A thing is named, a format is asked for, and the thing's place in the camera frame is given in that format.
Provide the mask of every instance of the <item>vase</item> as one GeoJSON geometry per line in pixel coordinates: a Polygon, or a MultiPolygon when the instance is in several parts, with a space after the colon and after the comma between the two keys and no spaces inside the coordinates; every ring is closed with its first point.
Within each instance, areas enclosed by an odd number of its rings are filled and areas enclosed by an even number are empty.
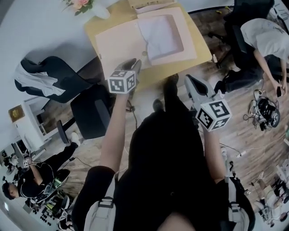
{"type": "Polygon", "coordinates": [[[109,11],[98,0],[96,0],[93,4],[91,11],[93,11],[95,16],[98,16],[102,19],[108,19],[110,17],[109,11]]]}

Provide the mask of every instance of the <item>chair wheel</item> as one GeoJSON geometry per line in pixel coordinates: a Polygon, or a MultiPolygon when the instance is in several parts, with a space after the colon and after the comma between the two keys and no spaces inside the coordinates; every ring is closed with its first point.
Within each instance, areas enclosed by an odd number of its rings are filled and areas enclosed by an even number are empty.
{"type": "Polygon", "coordinates": [[[213,35],[212,32],[209,32],[209,33],[208,33],[208,36],[209,36],[210,38],[212,38],[214,35],[213,35]]]}

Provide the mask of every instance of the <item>cardboard box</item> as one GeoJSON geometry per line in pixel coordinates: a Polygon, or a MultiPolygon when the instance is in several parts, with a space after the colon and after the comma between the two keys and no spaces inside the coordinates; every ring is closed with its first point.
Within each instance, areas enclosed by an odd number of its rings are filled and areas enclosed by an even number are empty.
{"type": "Polygon", "coordinates": [[[128,0],[128,2],[137,14],[142,14],[176,3],[176,0],[128,0]]]}

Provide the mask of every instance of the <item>white cube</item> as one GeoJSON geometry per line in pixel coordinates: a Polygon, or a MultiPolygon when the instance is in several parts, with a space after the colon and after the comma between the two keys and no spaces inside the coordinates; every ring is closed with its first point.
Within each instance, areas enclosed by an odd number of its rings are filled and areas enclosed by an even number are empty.
{"type": "Polygon", "coordinates": [[[208,131],[224,127],[231,117],[231,110],[225,100],[201,104],[196,116],[208,131]]]}
{"type": "Polygon", "coordinates": [[[115,70],[107,82],[110,93],[127,94],[136,87],[135,71],[115,70]]]}

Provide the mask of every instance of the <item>wooden table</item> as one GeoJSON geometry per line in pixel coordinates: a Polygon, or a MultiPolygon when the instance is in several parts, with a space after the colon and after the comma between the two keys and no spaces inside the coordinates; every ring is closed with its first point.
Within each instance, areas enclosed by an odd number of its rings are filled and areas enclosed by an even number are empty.
{"type": "MultiPolygon", "coordinates": [[[[179,73],[190,67],[197,66],[212,59],[212,55],[209,51],[209,48],[206,45],[206,42],[204,41],[204,38],[202,37],[197,26],[190,18],[190,15],[184,10],[182,5],[179,3],[172,4],[165,8],[171,7],[180,7],[182,9],[186,19],[186,23],[191,32],[192,40],[195,45],[197,58],[194,60],[186,60],[164,65],[157,65],[151,68],[141,70],[139,76],[140,83],[137,87],[137,90],[146,88],[149,85],[157,83],[160,80],[165,79],[173,74],[179,73]]],[[[93,17],[84,26],[85,31],[97,54],[99,54],[99,52],[95,40],[95,35],[119,24],[137,19],[136,12],[130,7],[127,0],[121,0],[113,4],[108,8],[108,10],[111,13],[109,19],[104,20],[98,17],[93,17]]]]}

